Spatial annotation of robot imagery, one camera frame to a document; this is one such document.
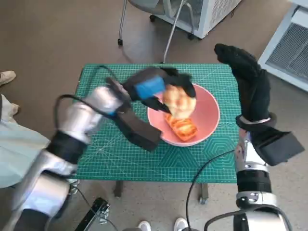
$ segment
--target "vent grille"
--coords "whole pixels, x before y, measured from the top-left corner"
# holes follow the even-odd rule
[[[308,29],[290,24],[266,63],[308,80]]]
[[[194,27],[195,29],[198,29],[199,24],[200,24],[203,0],[191,0],[191,1],[188,1],[188,3],[192,6],[192,12],[193,12],[193,17],[194,17]],[[179,16],[179,20],[191,26],[191,18],[189,15],[189,10],[187,9],[186,6],[183,6],[181,14]]]
[[[219,23],[240,3],[240,1],[241,0],[216,0],[212,11],[209,29],[211,30],[214,26],[216,26],[217,23]]]

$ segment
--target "green cutting mat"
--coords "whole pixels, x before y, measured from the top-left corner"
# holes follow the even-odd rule
[[[92,138],[78,163],[76,178],[97,180],[192,181],[208,159],[232,150],[238,138],[235,117],[240,114],[237,84],[231,69],[224,64],[109,64],[120,81],[151,65],[173,66],[190,73],[192,81],[208,89],[220,107],[217,130],[204,142],[192,147],[175,147],[160,141],[154,152],[147,152],[129,143],[112,121],[106,121]],[[97,64],[86,65],[77,88],[77,96],[85,97],[99,85],[104,85],[106,70],[90,79]],[[147,121],[147,110],[134,103],[137,116]],[[199,182],[236,182],[234,157],[229,154],[211,163]]]

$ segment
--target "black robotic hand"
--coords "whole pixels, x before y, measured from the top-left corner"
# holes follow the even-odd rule
[[[228,64],[238,83],[242,116],[251,121],[269,118],[270,82],[254,56],[243,49],[224,44],[214,48],[220,62]]]
[[[220,62],[231,67],[236,78],[242,110],[236,123],[250,132],[259,156],[274,166],[302,152],[304,148],[292,132],[273,128],[276,116],[268,111],[270,82],[267,71],[261,69],[255,57],[245,50],[223,44],[216,44],[214,51]]]
[[[171,84],[182,87],[188,96],[195,98],[191,78],[188,74],[180,74],[175,68],[149,67],[129,77],[123,87],[132,101],[141,101],[147,107],[170,113],[155,94],[165,91],[166,85]]]

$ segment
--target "black glove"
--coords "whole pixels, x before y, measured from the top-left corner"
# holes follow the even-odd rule
[[[228,64],[238,83],[242,116],[251,121],[268,118],[270,82],[254,56],[234,46],[216,44],[217,59]]]
[[[175,68],[149,67],[132,75],[122,85],[132,101],[141,101],[147,107],[170,113],[155,94],[165,91],[166,85],[171,84],[182,87],[188,96],[195,98],[191,78],[188,74],[180,74]]]

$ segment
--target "shoe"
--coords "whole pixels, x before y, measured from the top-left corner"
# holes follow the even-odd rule
[[[16,73],[14,71],[3,71],[0,72],[0,86],[11,82],[15,79]]]
[[[142,231],[152,231],[150,223],[146,220],[140,222],[138,228]]]
[[[184,218],[178,218],[174,223],[173,231],[182,231],[184,228],[188,228],[188,223]]]

